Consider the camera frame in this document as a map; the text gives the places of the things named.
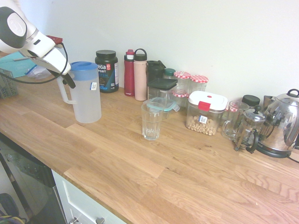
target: plastic pitcher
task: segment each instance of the plastic pitcher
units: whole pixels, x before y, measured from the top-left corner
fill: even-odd
[[[62,99],[67,104],[73,104],[75,118],[81,123],[93,123],[102,116],[98,66],[92,62],[71,63],[70,76],[76,87],[70,88],[71,100],[68,99],[63,78],[58,77],[57,82]]]

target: drawer handle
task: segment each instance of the drawer handle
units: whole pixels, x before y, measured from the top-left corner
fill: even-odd
[[[95,220],[96,224],[103,224],[105,222],[105,219],[104,218],[97,218]]]
[[[74,221],[69,222],[69,224],[74,224],[74,223],[77,223],[77,222],[79,222],[79,220],[76,217],[74,217]]]

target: barcode sticker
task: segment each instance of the barcode sticker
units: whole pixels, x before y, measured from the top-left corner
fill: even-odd
[[[199,118],[198,118],[198,121],[200,123],[206,124],[207,117],[200,115]]]
[[[97,83],[91,83],[90,90],[97,90]]]

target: pink water bottle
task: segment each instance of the pink water bottle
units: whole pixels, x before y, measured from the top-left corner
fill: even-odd
[[[134,51],[129,49],[125,54],[125,95],[135,95],[134,84]]]
[[[138,50],[142,50],[144,54],[137,54]],[[135,99],[139,101],[147,99],[146,63],[146,51],[142,48],[137,49],[134,54],[134,82]]]

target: dishwasher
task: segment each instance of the dishwasher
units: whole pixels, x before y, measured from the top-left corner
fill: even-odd
[[[0,162],[28,216],[27,224],[66,224],[49,167],[2,133]]]

